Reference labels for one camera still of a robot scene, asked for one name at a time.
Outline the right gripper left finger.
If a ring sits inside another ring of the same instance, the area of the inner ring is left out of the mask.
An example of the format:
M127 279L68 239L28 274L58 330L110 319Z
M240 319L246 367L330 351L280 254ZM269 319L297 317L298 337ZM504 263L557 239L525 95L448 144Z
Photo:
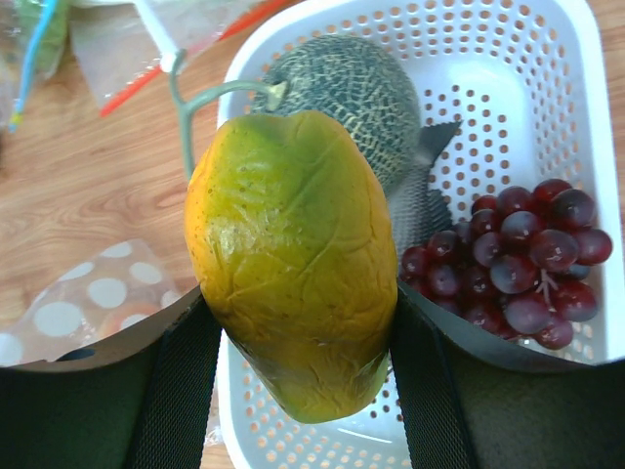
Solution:
M2 467L199 467L220 336L193 289L53 362L2 368Z

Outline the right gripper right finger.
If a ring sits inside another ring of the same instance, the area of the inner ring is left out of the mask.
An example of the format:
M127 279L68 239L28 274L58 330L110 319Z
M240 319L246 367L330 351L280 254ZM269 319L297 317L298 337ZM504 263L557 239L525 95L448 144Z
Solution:
M624 364L503 340L398 289L391 355L415 468L620 468Z

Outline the red apple toy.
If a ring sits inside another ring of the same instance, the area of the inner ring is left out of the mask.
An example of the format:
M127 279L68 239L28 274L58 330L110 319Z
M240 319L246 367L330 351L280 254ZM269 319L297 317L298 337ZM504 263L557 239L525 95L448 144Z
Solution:
M105 339L135 323L144 320L160 308L148 302L128 302L112 310L104 316L97 333L99 340Z

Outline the polka dot zip bag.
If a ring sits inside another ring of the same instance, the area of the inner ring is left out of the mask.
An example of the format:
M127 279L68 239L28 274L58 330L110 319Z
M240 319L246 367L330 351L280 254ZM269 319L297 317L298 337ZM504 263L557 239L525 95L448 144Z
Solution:
M1 330L1 364L55 361L99 341L104 316L124 303L148 302L161 310L180 297L143 240L119 242L64 273L15 325Z

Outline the yellow green pepper toy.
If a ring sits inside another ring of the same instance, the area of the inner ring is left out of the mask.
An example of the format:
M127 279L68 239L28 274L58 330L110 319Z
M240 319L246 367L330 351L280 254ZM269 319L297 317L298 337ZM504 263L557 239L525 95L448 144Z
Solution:
M292 418L336 420L374 399L396 248L382 188L337 121L227 121L193 172L184 219L207 305Z

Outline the large zip bag vegetables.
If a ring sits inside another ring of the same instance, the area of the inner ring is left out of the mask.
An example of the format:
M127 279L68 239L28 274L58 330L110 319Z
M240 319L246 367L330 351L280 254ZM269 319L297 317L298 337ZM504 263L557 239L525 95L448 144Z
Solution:
M74 1L72 51L106 116L153 77L285 8L285 1Z

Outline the red grapes toy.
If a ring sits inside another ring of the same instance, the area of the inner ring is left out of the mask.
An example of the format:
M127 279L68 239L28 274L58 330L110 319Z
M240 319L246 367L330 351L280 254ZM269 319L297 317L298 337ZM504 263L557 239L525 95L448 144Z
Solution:
M399 277L446 311L505 340L535 340L547 350L573 341L599 300L586 283L611 255L596 227L597 206L562 179L533 190L511 186L483 195L472 217L439 221L403 251Z

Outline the grey fish toy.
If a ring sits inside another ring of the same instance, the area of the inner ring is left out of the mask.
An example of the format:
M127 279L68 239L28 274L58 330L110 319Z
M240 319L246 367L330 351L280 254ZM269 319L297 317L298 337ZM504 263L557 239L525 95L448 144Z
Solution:
M398 257L407 248L424 244L434 233L452 227L448 203L440 190L430 188L429 178L461 124L445 122L422 129L415 163L388 198Z

